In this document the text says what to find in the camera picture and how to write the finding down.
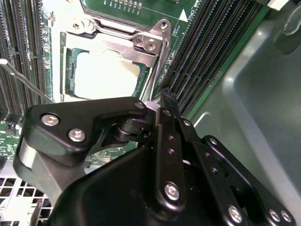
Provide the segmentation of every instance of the dimm slot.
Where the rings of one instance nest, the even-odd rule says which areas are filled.
[[[10,5],[12,9],[13,18],[14,18],[14,24],[15,24],[18,53],[21,61],[21,74],[23,74],[31,82],[32,80],[31,80],[30,62],[27,57],[27,54],[29,54],[29,52],[26,48],[27,35],[24,26],[25,15],[24,15],[24,9],[22,9],[22,4],[23,2],[20,0],[10,0]],[[26,87],[25,96],[22,100],[26,110],[33,105],[32,99],[33,99],[33,93],[32,91],[29,91],[28,88]]]
[[[217,30],[221,27],[227,15],[227,12],[231,9],[233,3],[234,3],[233,0],[223,1],[221,4],[219,4],[218,8],[216,8],[211,18],[208,19],[206,23],[207,26],[205,25],[203,30],[204,33],[199,34],[200,38],[198,38],[198,41],[196,42],[196,49],[194,50],[194,53],[189,58],[188,64],[185,66],[184,71],[179,72],[179,75],[181,74],[181,79],[172,89],[172,91],[177,96],[179,96],[179,92],[177,90],[182,85],[184,78],[187,76],[186,81],[189,81],[191,79],[192,72],[195,70],[195,67],[197,67],[199,62],[202,60],[212,37],[214,37]]]
[[[3,68],[0,68],[0,104],[1,104],[1,111],[2,114],[0,116],[0,121],[3,121],[8,113],[8,97],[4,90],[4,85],[2,81],[2,77],[4,77],[5,71]]]
[[[45,94],[46,91],[46,71],[44,64],[44,51],[43,51],[43,38],[42,38],[42,8],[40,0],[27,0],[30,2],[32,11],[32,20],[34,28],[34,40],[35,40],[35,50],[37,56],[37,67],[38,67],[38,88]]]
[[[206,16],[217,3],[216,1],[211,1],[211,0],[206,0],[202,2],[204,3],[204,5],[200,11],[198,10],[196,12],[197,16],[191,20],[190,22],[191,24],[189,25],[189,28],[186,34],[184,35],[179,48],[176,51],[175,59],[173,60],[172,65],[169,67],[167,75],[164,77],[164,79],[161,82],[162,83],[161,87],[165,87],[165,86],[170,87],[172,85],[172,81],[174,79],[174,73],[176,71],[179,71],[180,68],[183,67],[189,52],[193,49],[194,42],[195,42],[194,39],[195,34],[198,34],[200,32],[200,30],[203,27],[203,23],[204,20],[206,19]]]
[[[226,54],[219,58],[219,62],[214,64],[212,69],[208,69],[210,71],[209,76],[207,79],[204,79],[200,81],[195,88],[193,89],[190,97],[184,101],[183,104],[180,105],[180,110],[183,115],[186,115],[189,110],[192,108],[192,106],[197,102],[200,95],[205,91],[206,87],[209,85],[210,79],[214,78],[214,75],[218,72],[219,68],[222,66],[224,61],[227,59],[227,57],[230,55],[231,51],[234,49],[234,47],[237,45],[241,37],[244,35],[245,31],[247,30],[248,26],[251,24],[257,13],[260,11],[262,6],[258,3],[254,3],[252,5],[249,5],[251,9],[246,10],[246,18],[240,26],[237,27],[237,31],[232,36],[233,39],[229,39],[228,44],[224,45],[221,49],[221,52],[225,52]]]
[[[195,92],[197,92],[197,95],[201,95],[202,92],[205,91],[204,87],[208,85],[209,80],[214,77],[214,75],[217,73],[218,69],[222,66],[223,62],[226,60],[226,58],[229,56],[231,50],[236,46],[237,42],[240,40],[241,36],[244,34],[244,32],[246,31],[245,26],[247,26],[248,24],[251,23],[251,21],[253,20],[253,17],[251,16],[251,14],[255,17],[255,13],[254,13],[254,8],[252,10],[248,10],[247,13],[243,18],[243,23],[240,24],[237,28],[236,28],[236,32],[234,32],[232,34],[232,38],[229,39],[229,43],[226,45],[223,45],[221,52],[224,52],[226,54],[221,55],[218,58],[218,62],[215,62],[214,65],[212,65],[214,68],[207,68],[206,72],[209,71],[209,74],[205,74],[203,77],[201,77],[194,89],[192,90],[192,92],[190,92],[189,90],[187,90],[187,93],[190,93],[190,96],[188,98],[185,99],[185,97],[183,97],[180,101],[180,108],[181,110],[187,105],[189,104],[189,106],[192,106],[192,102],[196,101],[196,99],[194,99],[194,95]]]
[[[35,42],[37,40],[35,40],[35,30],[37,29],[35,26],[36,24],[33,22],[33,15],[32,15],[32,8],[31,8],[31,3],[30,0],[25,0],[24,1],[24,9],[25,9],[25,21],[26,21],[26,28],[27,28],[27,38],[28,38],[28,45],[29,45],[29,52],[30,52],[30,61],[31,61],[31,65],[32,65],[32,84],[35,87],[38,87],[38,83],[39,83],[39,76],[40,74],[38,74],[38,63],[40,63],[41,59],[37,56],[35,56],[36,54],[36,45]],[[34,94],[34,104],[40,104],[41,103],[41,98]]]
[[[227,22],[222,25],[221,29],[216,31],[215,36],[210,40],[210,45],[207,45],[207,49],[209,49],[209,52],[204,52],[203,56],[199,59],[199,62],[196,64],[196,67],[193,69],[192,73],[195,74],[195,76],[192,76],[192,73],[190,74],[190,78],[193,79],[187,79],[184,84],[181,86],[181,90],[178,94],[178,99],[183,100],[187,96],[187,92],[184,92],[184,90],[190,90],[192,86],[195,84],[196,80],[200,80],[201,76],[204,74],[200,72],[201,69],[206,68],[204,65],[212,64],[214,62],[214,59],[219,53],[220,46],[223,44],[221,41],[226,40],[230,33],[233,31],[234,27],[238,23],[239,17],[242,15],[242,13],[246,10],[246,7],[248,5],[249,1],[238,1],[238,4],[235,7],[232,7],[231,11],[229,11],[228,15],[230,16],[227,18]]]
[[[9,2],[1,1],[0,2],[0,40],[2,40],[1,46],[2,57],[9,60],[14,66],[18,63],[16,61],[15,45],[14,45],[14,25],[12,23],[12,14],[10,10]],[[20,103],[20,93],[19,89],[21,82],[17,81],[15,77],[3,73],[2,76],[3,88],[8,97],[8,110],[10,113],[24,113],[23,105]]]

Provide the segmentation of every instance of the silver screw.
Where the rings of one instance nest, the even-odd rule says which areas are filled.
[[[167,116],[171,116],[171,113],[168,110],[163,110],[163,113],[166,114]]]
[[[165,185],[165,194],[168,196],[168,198],[174,201],[180,198],[180,192],[178,188],[170,183]]]
[[[45,114],[41,118],[41,121],[42,121],[42,123],[44,123],[47,126],[55,126],[60,122],[59,119],[52,114]]]
[[[185,124],[186,126],[190,126],[190,125],[191,125],[191,123],[190,123],[189,121],[187,121],[186,119],[184,120],[184,124]]]
[[[148,40],[145,43],[145,46],[146,46],[148,51],[154,51],[155,48],[156,48],[156,44],[155,44],[155,41],[153,39]]]
[[[163,31],[164,31],[167,27],[168,27],[168,25],[167,25],[166,22],[162,22],[162,23],[160,24],[160,29],[163,30]]]
[[[217,145],[217,141],[216,141],[215,139],[213,139],[213,138],[210,138],[210,142],[211,142],[212,144],[214,144],[214,145]]]
[[[234,220],[236,223],[241,223],[243,221],[240,212],[234,206],[229,206],[228,211],[232,220]]]
[[[86,139],[86,135],[81,129],[71,129],[68,137],[74,142],[82,142]]]
[[[271,215],[274,221],[280,222],[280,216],[274,210],[270,209],[269,214]]]
[[[284,218],[284,220],[286,220],[287,222],[292,221],[291,217],[285,211],[282,210],[282,211],[280,211],[280,213],[281,213],[282,217]]]
[[[143,104],[141,102],[135,102],[135,105],[136,105],[136,107],[138,107],[140,109],[144,108],[144,106],[143,106]]]
[[[76,30],[78,30],[78,29],[81,28],[79,24],[73,24],[72,27],[73,27],[74,29],[76,29]]]

